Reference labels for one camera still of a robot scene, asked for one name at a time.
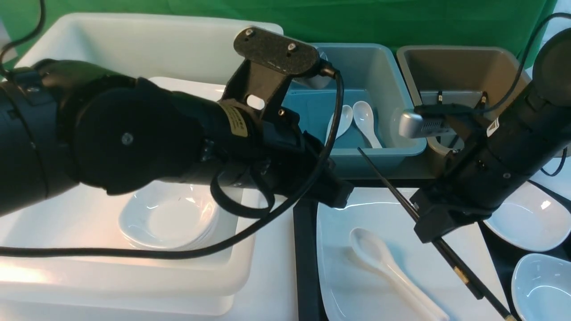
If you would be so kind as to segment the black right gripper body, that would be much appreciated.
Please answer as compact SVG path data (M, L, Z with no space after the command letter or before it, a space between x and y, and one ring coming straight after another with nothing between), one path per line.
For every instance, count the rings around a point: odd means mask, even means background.
M414 231L422 243L436 241L458 228L485 221L496 209L496 197L484 188L464 188L434 181L410 197L418 220Z

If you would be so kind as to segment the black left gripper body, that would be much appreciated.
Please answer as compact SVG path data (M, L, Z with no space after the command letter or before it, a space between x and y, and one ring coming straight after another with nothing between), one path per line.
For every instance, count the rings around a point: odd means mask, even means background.
M275 198L297 201L301 193L334 209L348 203L353 185L334 174L318 138L303 132L299 116L287 108L268 112L240 103L220 103L227 125L219 126L219 205L245 209L224 192L225 187L256 189L273 209Z

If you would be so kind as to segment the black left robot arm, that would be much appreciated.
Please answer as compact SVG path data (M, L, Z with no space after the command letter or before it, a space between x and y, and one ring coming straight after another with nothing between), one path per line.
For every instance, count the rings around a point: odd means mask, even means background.
M82 61L14 70L1 84L1 214L79 184L114 196L152 181L208 185L245 218L275 195L344 207L353 185L282 106L294 76L246 59L213 101Z

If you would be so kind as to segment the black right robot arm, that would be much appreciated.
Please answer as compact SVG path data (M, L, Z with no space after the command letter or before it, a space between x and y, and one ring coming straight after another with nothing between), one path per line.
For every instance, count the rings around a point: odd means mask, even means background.
M414 108L421 116L443 120L463 140L463 149L450 152L436 179L410 199L422 243L490 218L570 143L570 58L571 31L566 29L540 49L532 81L492 122L461 104Z

